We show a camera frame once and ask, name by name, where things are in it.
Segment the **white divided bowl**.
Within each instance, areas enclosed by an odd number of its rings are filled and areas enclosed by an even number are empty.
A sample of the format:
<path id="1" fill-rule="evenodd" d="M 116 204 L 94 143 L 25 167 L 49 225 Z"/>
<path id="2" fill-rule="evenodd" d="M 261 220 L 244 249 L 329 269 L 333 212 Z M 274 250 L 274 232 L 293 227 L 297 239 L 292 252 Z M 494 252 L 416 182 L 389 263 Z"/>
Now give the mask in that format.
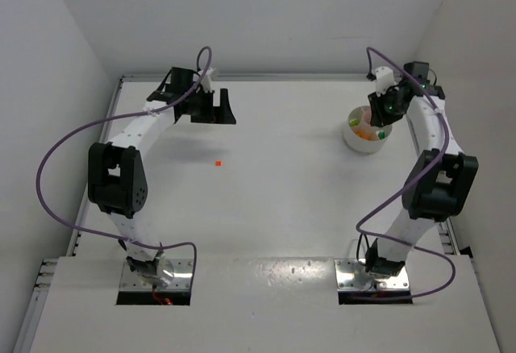
<path id="1" fill-rule="evenodd" d="M 370 121 L 369 106 L 356 107 L 348 115 L 343 125 L 343 140 L 352 150 L 362 154 L 373 154 L 384 147 L 393 127 L 375 127 Z"/>

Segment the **metal base plate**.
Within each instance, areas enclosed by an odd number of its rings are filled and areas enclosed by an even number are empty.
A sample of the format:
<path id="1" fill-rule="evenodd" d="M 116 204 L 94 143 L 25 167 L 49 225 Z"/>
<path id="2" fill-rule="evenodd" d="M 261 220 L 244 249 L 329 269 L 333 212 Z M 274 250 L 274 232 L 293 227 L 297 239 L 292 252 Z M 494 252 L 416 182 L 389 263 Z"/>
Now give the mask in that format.
<path id="1" fill-rule="evenodd" d="M 189 259 L 157 258 L 141 262 L 127 258 L 119 281 L 122 292 L 186 292 L 193 278 L 194 261 Z"/>
<path id="2" fill-rule="evenodd" d="M 409 292 L 406 267 L 396 276 L 366 272 L 355 259 L 335 259 L 335 279 L 340 293 Z"/>

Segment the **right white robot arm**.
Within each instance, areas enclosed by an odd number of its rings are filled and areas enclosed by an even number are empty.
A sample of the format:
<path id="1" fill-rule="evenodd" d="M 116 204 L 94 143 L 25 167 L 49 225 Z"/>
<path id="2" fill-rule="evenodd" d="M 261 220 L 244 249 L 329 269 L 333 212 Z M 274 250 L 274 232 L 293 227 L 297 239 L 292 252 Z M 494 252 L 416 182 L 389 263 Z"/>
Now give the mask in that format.
<path id="1" fill-rule="evenodd" d="M 465 154 L 453 137 L 444 91 L 427 79 L 429 65 L 415 61 L 403 68 L 400 80 L 388 67 L 368 74 L 376 86 L 368 96 L 370 123 L 388 127 L 406 118 L 419 152 L 402 188 L 399 215 L 366 251 L 364 269 L 376 276 L 397 276 L 418 241 L 462 211 L 479 168 L 477 158 Z"/>

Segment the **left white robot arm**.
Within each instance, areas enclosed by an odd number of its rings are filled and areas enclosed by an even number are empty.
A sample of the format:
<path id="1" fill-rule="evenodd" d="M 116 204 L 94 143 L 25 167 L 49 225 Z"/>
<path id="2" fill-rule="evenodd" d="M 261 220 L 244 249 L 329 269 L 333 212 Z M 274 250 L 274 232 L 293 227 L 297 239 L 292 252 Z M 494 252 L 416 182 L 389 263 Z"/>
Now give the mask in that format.
<path id="1" fill-rule="evenodd" d="M 141 113 L 111 140 L 89 148 L 88 198 L 122 236 L 130 271 L 154 288 L 167 287 L 174 274 L 144 209 L 150 194 L 144 157 L 183 115 L 192 123 L 236 123 L 227 89 L 220 90 L 219 104 L 214 104 L 214 71 L 171 68 L 147 97 Z"/>

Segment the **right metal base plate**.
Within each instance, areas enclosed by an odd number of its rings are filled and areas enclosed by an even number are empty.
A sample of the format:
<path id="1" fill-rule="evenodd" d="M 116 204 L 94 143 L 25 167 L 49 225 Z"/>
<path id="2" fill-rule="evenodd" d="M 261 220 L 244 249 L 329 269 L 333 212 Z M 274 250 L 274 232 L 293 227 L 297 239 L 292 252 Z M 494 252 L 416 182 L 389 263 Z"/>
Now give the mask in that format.
<path id="1" fill-rule="evenodd" d="M 366 272 L 355 259 L 335 259 L 335 279 L 340 293 L 409 292 L 406 267 L 396 276 Z"/>

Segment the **yellow-orange legos in bowl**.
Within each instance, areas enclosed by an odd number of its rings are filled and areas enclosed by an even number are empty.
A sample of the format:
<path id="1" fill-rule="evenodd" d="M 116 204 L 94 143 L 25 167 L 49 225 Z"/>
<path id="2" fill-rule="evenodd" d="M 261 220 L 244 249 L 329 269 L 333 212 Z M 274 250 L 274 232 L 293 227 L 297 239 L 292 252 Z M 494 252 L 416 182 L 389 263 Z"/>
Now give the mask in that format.
<path id="1" fill-rule="evenodd" d="M 360 138 L 365 139 L 367 141 L 378 141 L 379 140 L 377 133 L 375 131 L 358 129 L 358 130 L 355 130 L 355 134 L 357 136 L 359 136 Z"/>

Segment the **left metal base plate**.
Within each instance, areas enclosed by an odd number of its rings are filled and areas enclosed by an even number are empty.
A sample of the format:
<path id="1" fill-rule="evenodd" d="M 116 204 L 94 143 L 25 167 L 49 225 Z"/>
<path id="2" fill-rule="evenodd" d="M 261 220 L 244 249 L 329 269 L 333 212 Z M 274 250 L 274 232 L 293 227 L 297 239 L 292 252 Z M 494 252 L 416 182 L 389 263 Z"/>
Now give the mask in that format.
<path id="1" fill-rule="evenodd" d="M 157 258 L 141 262 L 127 258 L 119 281 L 122 292 L 186 292 L 193 278 L 194 261 L 189 259 Z"/>

